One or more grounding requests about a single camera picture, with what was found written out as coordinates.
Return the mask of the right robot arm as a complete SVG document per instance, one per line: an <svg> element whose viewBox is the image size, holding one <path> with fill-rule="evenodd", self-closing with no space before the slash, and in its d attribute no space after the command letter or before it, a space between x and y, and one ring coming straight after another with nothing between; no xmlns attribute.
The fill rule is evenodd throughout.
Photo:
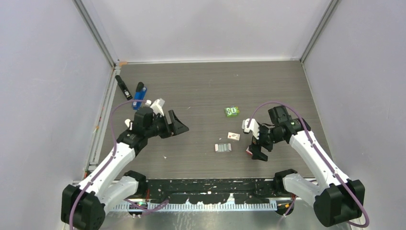
<svg viewBox="0 0 406 230"><path fill-rule="evenodd" d="M275 173L273 190L278 196L294 195L311 206L319 222L331 227L343 222L358 228L370 224L363 206L365 187L360 180L351 180L327 155L318 143L308 123L291 107L283 103L268 110L272 125L262 124L253 117L242 122L245 134L252 134L248 152L253 160L267 161L261 150L272 151L274 144L285 141L304 160L315 182L288 169Z"/></svg>

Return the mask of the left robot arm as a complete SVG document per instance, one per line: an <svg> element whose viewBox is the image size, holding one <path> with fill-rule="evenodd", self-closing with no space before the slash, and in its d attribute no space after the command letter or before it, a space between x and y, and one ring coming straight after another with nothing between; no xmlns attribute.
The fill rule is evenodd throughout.
<svg viewBox="0 0 406 230"><path fill-rule="evenodd" d="M146 177L126 172L114 182L153 137L170 138L189 131L170 110L166 117L161 106L139 108L127 129L116 139L112 150L96 169L77 185L67 185L62 192L61 221L70 229L98 230L106 215L129 196L142 198L147 192Z"/></svg>

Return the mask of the blue stapler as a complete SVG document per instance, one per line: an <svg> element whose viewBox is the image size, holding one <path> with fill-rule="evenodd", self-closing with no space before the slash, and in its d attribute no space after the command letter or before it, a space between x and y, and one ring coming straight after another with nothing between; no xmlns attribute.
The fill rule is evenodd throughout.
<svg viewBox="0 0 406 230"><path fill-rule="evenodd" d="M141 107L142 100L144 99L146 92L147 92L147 87L144 85L143 82L140 81L137 84L135 95L134 95L134 99L138 100L138 101L133 102L133 104L132 104L133 110L138 110Z"/></svg>

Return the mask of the white staple box sleeve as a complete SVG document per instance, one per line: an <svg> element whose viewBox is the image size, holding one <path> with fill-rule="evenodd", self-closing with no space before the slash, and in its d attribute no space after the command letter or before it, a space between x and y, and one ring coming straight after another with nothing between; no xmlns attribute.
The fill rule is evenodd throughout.
<svg viewBox="0 0 406 230"><path fill-rule="evenodd" d="M227 138L233 141L239 141L240 140L240 134L238 133L233 133L233 132L228 132Z"/></svg>

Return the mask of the white stapler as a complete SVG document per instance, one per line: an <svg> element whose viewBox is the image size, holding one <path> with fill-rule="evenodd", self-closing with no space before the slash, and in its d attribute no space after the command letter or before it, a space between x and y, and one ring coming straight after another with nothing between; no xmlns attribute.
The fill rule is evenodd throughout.
<svg viewBox="0 0 406 230"><path fill-rule="evenodd" d="M132 121L131 121L130 119L126 119L126 120L124 121L124 123L125 123L125 125L126 125L129 129L132 128Z"/></svg>

